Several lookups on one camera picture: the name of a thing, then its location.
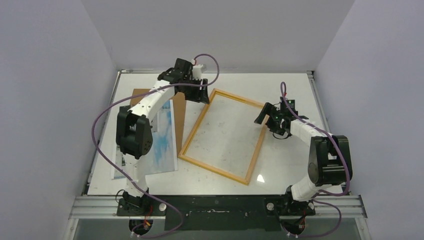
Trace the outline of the printed building photo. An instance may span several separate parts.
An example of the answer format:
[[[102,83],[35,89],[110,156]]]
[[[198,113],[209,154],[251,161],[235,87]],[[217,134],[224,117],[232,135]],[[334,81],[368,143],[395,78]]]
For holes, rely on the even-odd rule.
[[[174,103],[170,99],[152,121],[153,143],[144,159],[138,162],[141,174],[154,175],[178,170]]]

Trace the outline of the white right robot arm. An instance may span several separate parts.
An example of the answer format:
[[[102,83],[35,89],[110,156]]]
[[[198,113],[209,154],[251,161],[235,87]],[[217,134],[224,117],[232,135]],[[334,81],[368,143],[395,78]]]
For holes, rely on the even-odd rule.
[[[271,133],[282,139],[297,137],[309,148],[307,174],[291,185],[289,197],[283,199],[282,207],[290,215],[296,214],[319,193],[327,188],[345,183],[353,177],[349,140],[344,135],[334,135],[312,123],[308,117],[299,115],[295,100],[281,97],[279,106],[265,103],[256,124],[264,123]]]

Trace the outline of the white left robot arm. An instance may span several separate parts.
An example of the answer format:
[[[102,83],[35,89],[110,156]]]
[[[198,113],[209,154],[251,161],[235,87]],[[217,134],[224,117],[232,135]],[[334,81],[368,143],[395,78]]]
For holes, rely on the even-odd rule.
[[[116,121],[116,145],[125,156],[132,156],[134,165],[124,174],[127,192],[135,196],[129,208],[136,215],[144,215],[149,210],[146,175],[136,169],[140,159],[149,153],[154,137],[152,123],[160,108],[172,97],[182,94],[185,100],[209,104],[209,82],[202,74],[207,67],[198,64],[197,59],[177,58],[173,67],[162,72],[152,88],[134,106],[121,106]]]

